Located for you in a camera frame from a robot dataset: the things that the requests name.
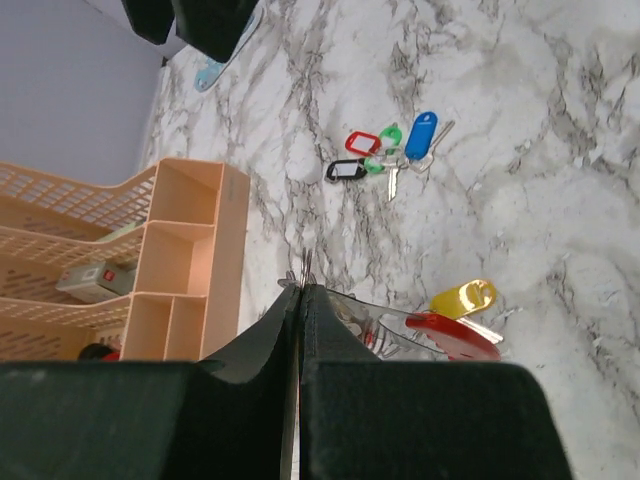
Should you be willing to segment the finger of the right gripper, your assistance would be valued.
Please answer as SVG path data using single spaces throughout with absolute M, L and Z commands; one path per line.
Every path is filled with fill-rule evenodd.
M 221 63 L 231 59 L 258 0 L 173 0 L 177 36 Z
M 175 14 L 170 0 L 122 0 L 133 31 L 154 45 L 166 43 Z

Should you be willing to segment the metal key holder red handle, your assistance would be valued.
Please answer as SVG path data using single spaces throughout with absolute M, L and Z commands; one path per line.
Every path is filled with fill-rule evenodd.
M 329 289 L 343 323 L 382 360 L 499 361 L 503 337 L 471 319 L 452 320 L 429 310 L 405 312 Z

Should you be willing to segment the yellow key tag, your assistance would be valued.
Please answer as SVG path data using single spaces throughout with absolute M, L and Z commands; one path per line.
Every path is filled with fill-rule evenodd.
M 429 310 L 458 320 L 489 309 L 497 296 L 497 289 L 492 282 L 475 279 L 434 295 Z

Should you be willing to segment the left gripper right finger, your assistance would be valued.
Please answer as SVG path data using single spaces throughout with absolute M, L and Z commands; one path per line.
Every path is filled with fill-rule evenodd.
M 301 304 L 304 479 L 568 479 L 545 394 L 502 362 L 384 361 L 326 289 Z

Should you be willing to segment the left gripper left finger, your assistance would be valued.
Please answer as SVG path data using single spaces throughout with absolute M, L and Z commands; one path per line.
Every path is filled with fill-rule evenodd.
M 1 367 L 5 479 L 286 479 L 300 291 L 198 362 Z

